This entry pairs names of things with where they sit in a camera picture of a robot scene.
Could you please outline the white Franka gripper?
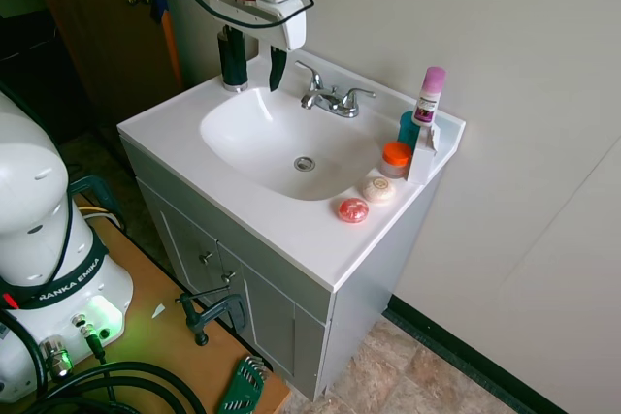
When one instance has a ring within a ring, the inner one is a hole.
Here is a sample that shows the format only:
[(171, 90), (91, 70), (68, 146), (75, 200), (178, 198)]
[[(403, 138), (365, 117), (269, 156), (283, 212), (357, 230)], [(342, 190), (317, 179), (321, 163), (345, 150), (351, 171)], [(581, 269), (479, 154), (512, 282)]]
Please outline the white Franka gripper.
[(269, 87), (276, 91), (285, 71), (287, 52), (306, 41), (304, 0), (208, 0), (208, 5), (213, 15), (228, 25), (217, 34), (224, 88), (236, 93), (247, 89), (244, 32), (271, 45)]

